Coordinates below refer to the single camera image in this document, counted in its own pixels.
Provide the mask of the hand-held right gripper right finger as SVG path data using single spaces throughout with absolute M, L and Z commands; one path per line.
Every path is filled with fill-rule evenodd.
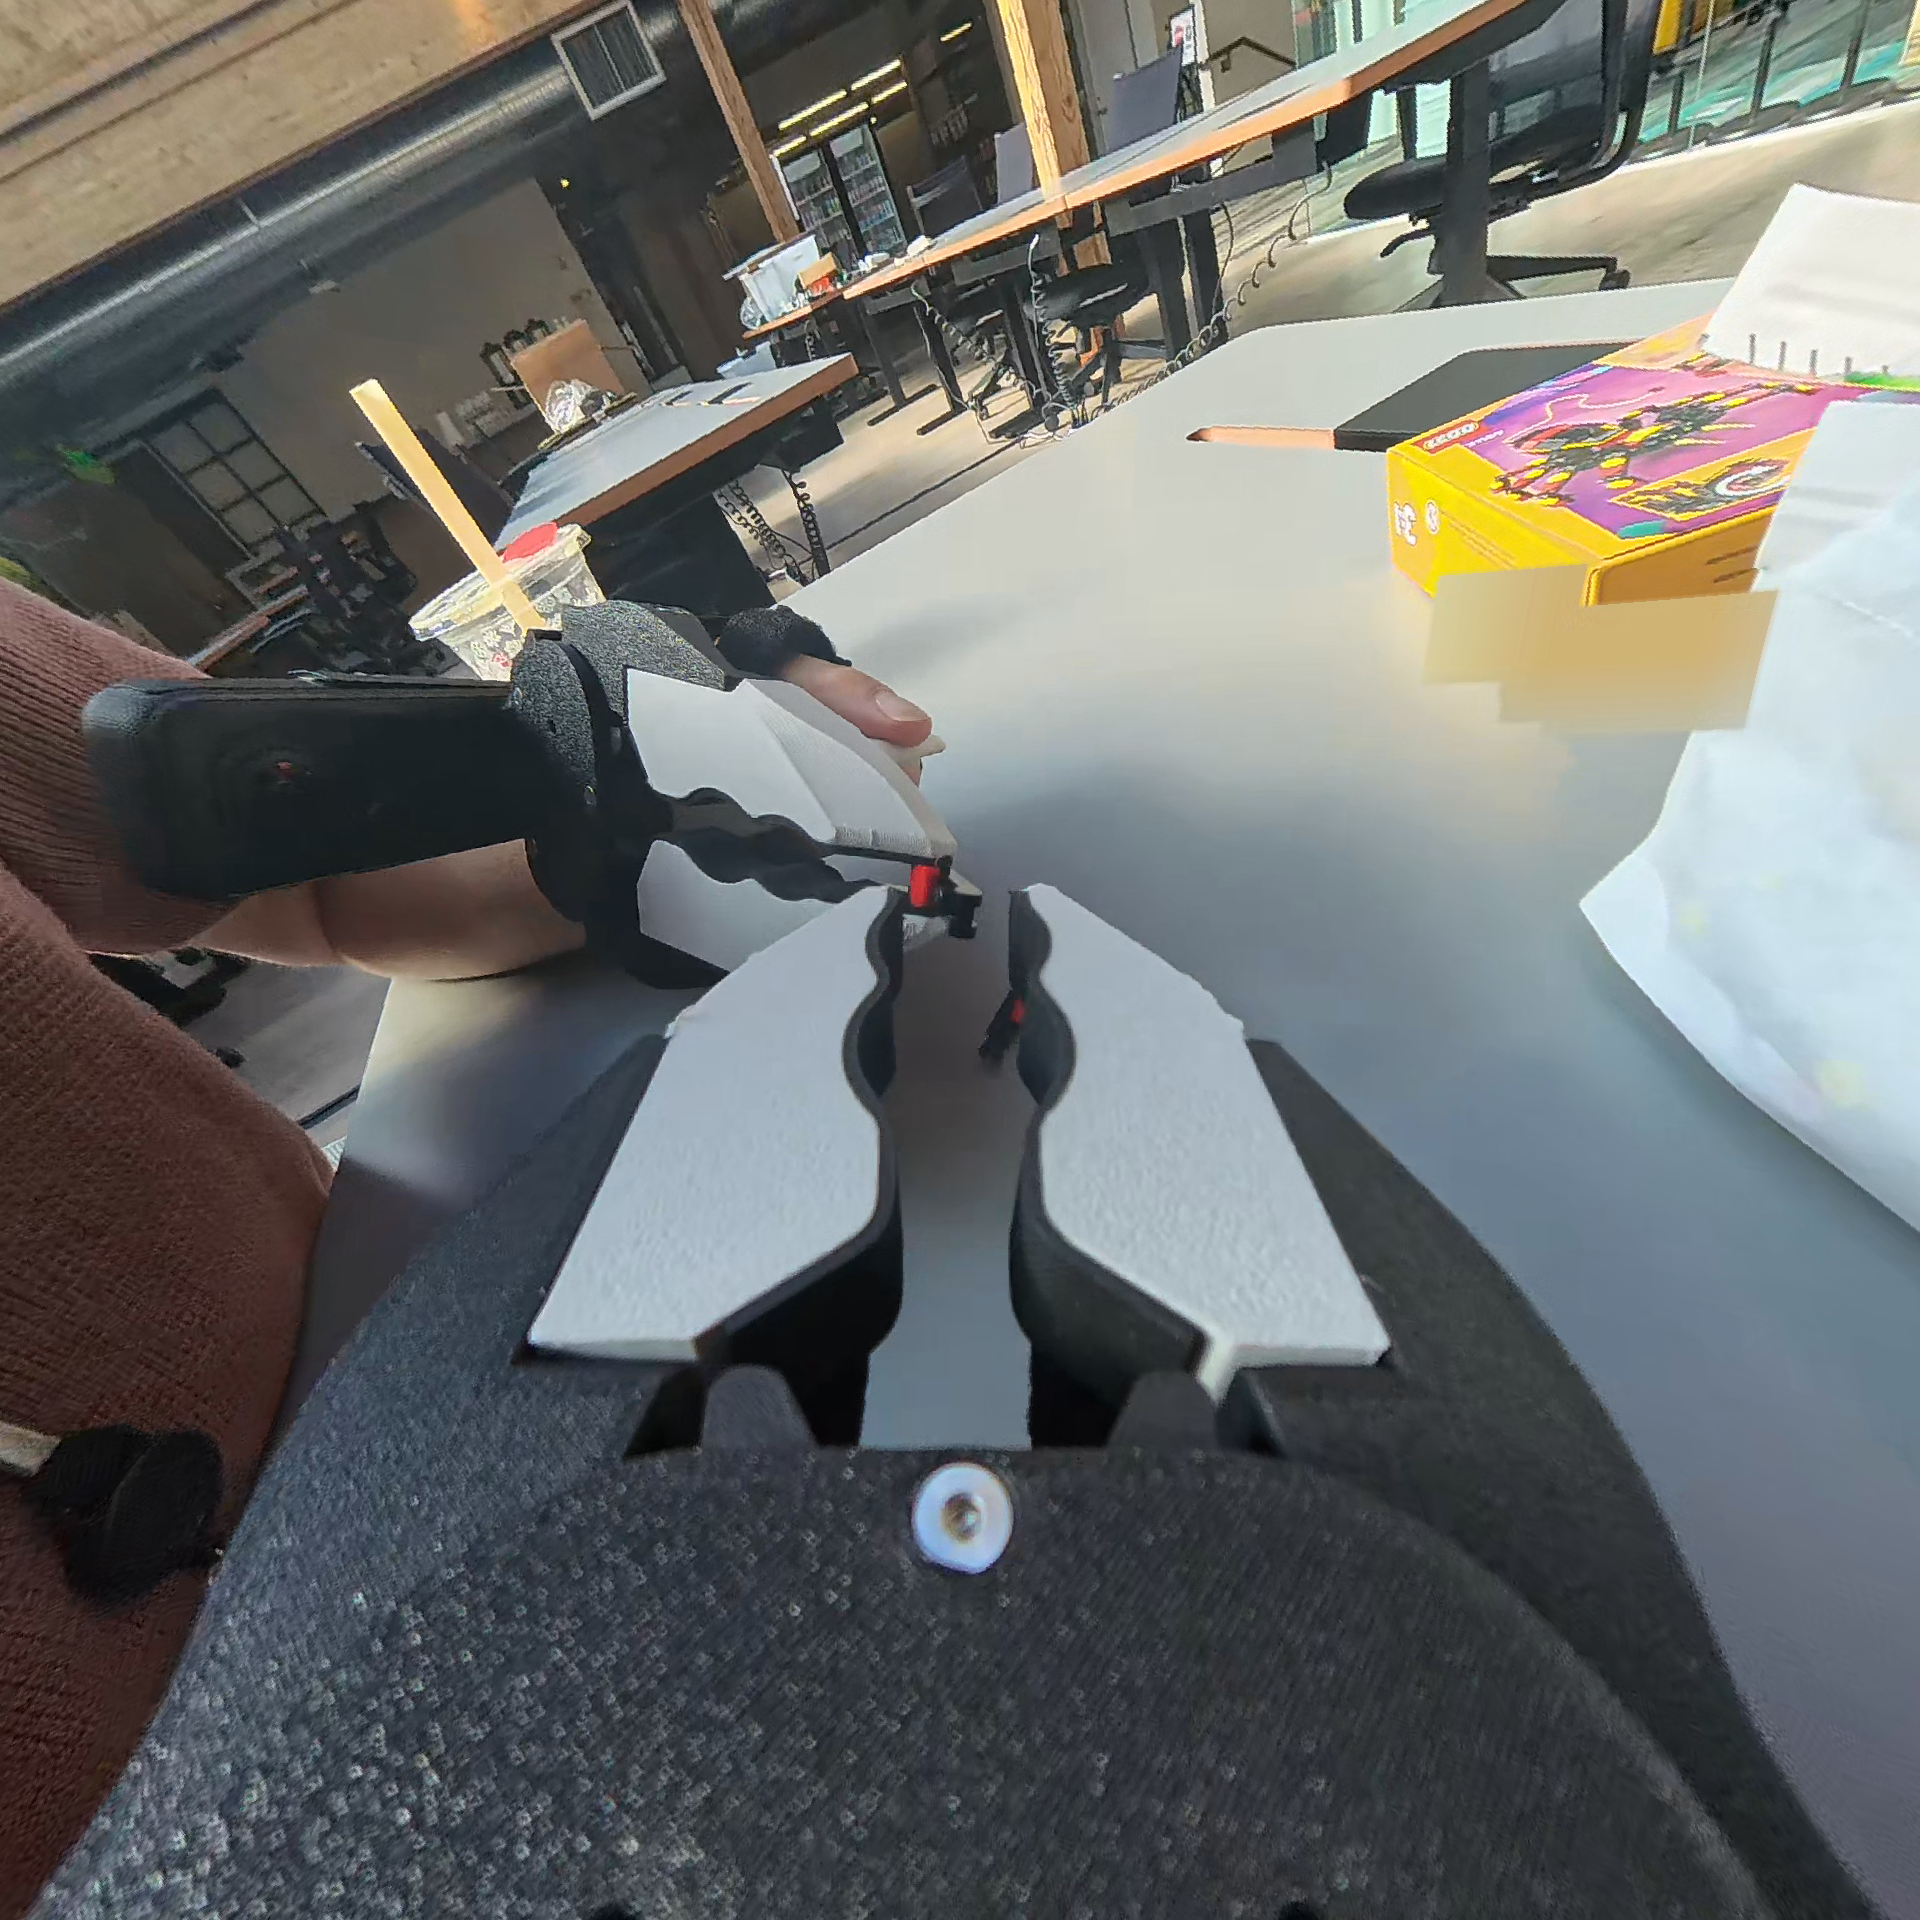
M 1010 1052 L 1031 1098 L 1010 1305 L 1034 1449 L 1110 1440 L 1149 1376 L 1225 1409 L 1243 1373 L 1388 1360 L 1255 1039 L 1203 979 L 1063 887 L 1020 887 Z

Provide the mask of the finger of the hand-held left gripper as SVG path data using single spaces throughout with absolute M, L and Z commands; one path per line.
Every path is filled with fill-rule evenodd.
M 956 840 L 902 761 L 791 684 L 704 690 L 626 672 L 626 736 L 659 838 L 743 862 L 956 862 Z
M 858 892 L 897 892 L 874 865 L 843 869 L 807 851 L 755 851 L 727 838 L 653 840 L 637 879 L 637 924 L 649 942 L 704 969 L 734 970 Z

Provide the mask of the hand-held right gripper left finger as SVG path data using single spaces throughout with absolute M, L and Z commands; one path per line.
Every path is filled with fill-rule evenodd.
M 885 1119 L 902 958 L 906 892 L 869 884 L 676 1021 L 529 1355 L 660 1369 L 698 1397 L 767 1369 L 824 1447 L 862 1437 L 869 1355 L 902 1315 Z

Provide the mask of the person's left forearm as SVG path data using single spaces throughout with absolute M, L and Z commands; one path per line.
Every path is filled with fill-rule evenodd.
M 194 947 L 381 979 L 481 979 L 578 954 L 588 935 L 538 896 L 525 846 L 491 846 L 248 896 Z

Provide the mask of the yellow lego box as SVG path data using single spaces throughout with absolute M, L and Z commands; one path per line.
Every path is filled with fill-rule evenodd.
M 1826 409 L 1914 409 L 1914 374 L 1758 371 L 1684 324 L 1456 409 L 1386 455 L 1394 571 L 1423 598 L 1474 571 L 1579 571 L 1586 606 L 1748 592 Z

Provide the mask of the person's left hand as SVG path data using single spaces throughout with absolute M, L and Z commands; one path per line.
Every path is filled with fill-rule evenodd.
M 839 713 L 868 741 L 885 745 L 897 761 L 921 761 L 944 749 L 927 711 L 849 664 L 791 657 L 778 665 L 778 678 Z

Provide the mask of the pale wide straw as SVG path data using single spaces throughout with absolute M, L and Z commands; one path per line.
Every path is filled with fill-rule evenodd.
M 348 387 L 353 405 L 360 409 L 360 418 L 376 428 L 376 436 L 381 443 L 390 443 L 394 462 L 414 475 L 414 483 L 428 491 L 431 515 L 445 523 L 445 531 L 455 541 L 455 551 L 467 555 L 470 571 L 491 589 L 491 598 L 504 606 L 504 616 L 515 617 L 515 627 L 538 630 L 542 617 L 533 612 L 533 602 L 521 592 L 521 584 L 515 578 L 507 561 L 500 561 L 500 555 L 479 535 L 479 526 L 470 523 L 470 515 L 459 509 L 459 503 L 445 487 L 439 470 L 431 468 L 428 450 L 419 443 L 414 428 L 405 424 L 405 413 L 394 409 L 394 399 L 376 385 L 360 379 L 356 387 Z

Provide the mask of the grey desk orange edge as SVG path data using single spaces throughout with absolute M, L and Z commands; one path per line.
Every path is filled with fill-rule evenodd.
M 961 280 L 961 265 L 972 269 L 972 280 L 998 280 L 1010 274 L 1024 261 L 1024 239 L 1068 222 L 1068 197 L 1063 190 L 1028 190 L 1010 207 L 998 207 L 989 214 L 975 214 L 956 225 L 947 225 L 944 234 L 878 261 L 874 269 L 829 282 L 817 295 L 807 295 L 800 306 L 791 306 L 787 314 L 760 318 L 755 325 L 748 325 L 738 336 L 738 350 L 755 350 L 771 342 L 785 342 L 791 331 L 807 331 L 810 324 L 829 325 L 849 350 L 868 350 L 862 371 L 878 374 L 885 394 L 889 394 L 889 409 L 874 413 L 869 424 L 885 424 L 902 409 L 911 409 L 915 399 L 921 399 L 927 394 L 906 394 L 902 387 L 902 368 L 878 331 L 885 314 L 906 308 L 911 324 L 917 325 L 917 342 L 927 350 L 927 360 L 937 371 L 939 398 L 947 399 L 944 418 L 927 418 L 917 428 L 917 436 L 961 418 L 972 405 L 956 387 L 956 371 L 939 331 L 939 314 L 921 308 L 921 299 L 931 299 L 921 286 L 952 269 L 952 280 Z
M 1404 25 L 1124 145 L 1044 184 L 1044 197 L 1056 220 L 1091 211 L 1110 239 L 1134 239 L 1163 308 L 1163 343 L 1169 357 L 1203 355 L 1225 314 L 1220 261 L 1204 259 L 1213 211 L 1321 176 L 1329 167 L 1316 155 L 1318 124 L 1346 113 L 1366 133 L 1370 95 L 1451 81 L 1439 295 L 1496 290 L 1484 274 L 1494 55 L 1534 36 L 1552 11 L 1521 0 L 1418 11 Z
M 597 526 L 618 515 L 653 531 L 748 470 L 807 470 L 843 443 L 834 398 L 852 379 L 858 360 L 834 355 L 641 398 L 525 468 L 495 551 L 542 523 Z

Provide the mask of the small cardboard box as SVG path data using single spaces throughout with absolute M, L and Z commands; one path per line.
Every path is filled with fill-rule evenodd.
M 548 409 L 551 387 L 583 385 L 591 394 L 622 398 L 626 379 L 609 368 L 597 331 L 588 324 L 566 324 L 538 342 L 507 343 L 507 371 L 525 398 Z

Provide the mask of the wooden pillar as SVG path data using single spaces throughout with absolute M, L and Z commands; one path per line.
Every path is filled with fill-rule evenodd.
M 1090 116 L 1079 99 L 1069 6 L 1068 0 L 991 0 L 998 44 L 1028 133 L 1034 190 L 1091 160 Z
M 785 190 L 785 176 L 778 176 L 776 155 L 760 145 L 748 92 L 743 92 L 734 66 L 731 66 L 731 52 L 724 44 L 712 11 L 704 0 L 677 0 L 677 18 L 685 18 L 689 44 L 693 44 L 693 52 L 698 52 L 698 61 L 704 72 L 712 103 L 717 103 L 717 113 L 724 113 L 724 124 L 731 133 L 738 170 L 743 170 L 743 178 L 752 187 L 752 201 L 755 201 L 755 211 L 767 220 L 771 239 L 776 243 L 798 243 L 800 239 L 800 222 L 798 222 L 791 201 Z

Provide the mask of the crumpled white paper bag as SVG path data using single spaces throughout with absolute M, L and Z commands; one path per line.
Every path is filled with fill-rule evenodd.
M 1651 838 L 1579 900 L 1739 1098 L 1920 1218 L 1920 211 L 1794 184 L 1707 350 L 1832 399 L 1758 551 L 1735 726 L 1691 731 Z

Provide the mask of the black knob grey stem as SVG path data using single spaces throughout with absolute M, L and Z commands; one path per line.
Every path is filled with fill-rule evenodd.
M 59 1556 L 64 1585 L 120 1606 L 169 1575 L 212 1574 L 228 1464 L 201 1427 L 0 1427 L 0 1468 Z

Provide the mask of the black desk inlay pad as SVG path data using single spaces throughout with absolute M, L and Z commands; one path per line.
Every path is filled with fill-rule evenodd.
M 1484 418 L 1490 409 L 1523 398 L 1542 385 L 1552 385 L 1608 355 L 1626 350 L 1626 342 L 1579 342 L 1579 343 L 1511 343 L 1511 350 L 1473 350 L 1456 355 L 1426 374 L 1394 387 L 1370 399 L 1352 418 L 1333 428 L 1336 455 L 1388 455 L 1394 443 L 1439 433 L 1456 418 Z

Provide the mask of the dark ceiling duct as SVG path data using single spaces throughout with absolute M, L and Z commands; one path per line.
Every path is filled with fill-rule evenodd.
M 504 61 L 439 89 L 207 211 L 84 265 L 6 314 L 6 405 L 57 379 L 182 350 L 254 306 L 298 299 L 328 269 L 439 211 L 470 207 L 597 134 L 637 134 L 659 155 L 689 124 L 693 89 L 588 113 L 562 61 Z

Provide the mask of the wall air vent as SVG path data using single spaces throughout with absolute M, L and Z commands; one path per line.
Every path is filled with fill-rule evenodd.
M 556 25 L 548 44 L 591 124 L 666 89 L 660 55 L 631 0 L 597 6 Z

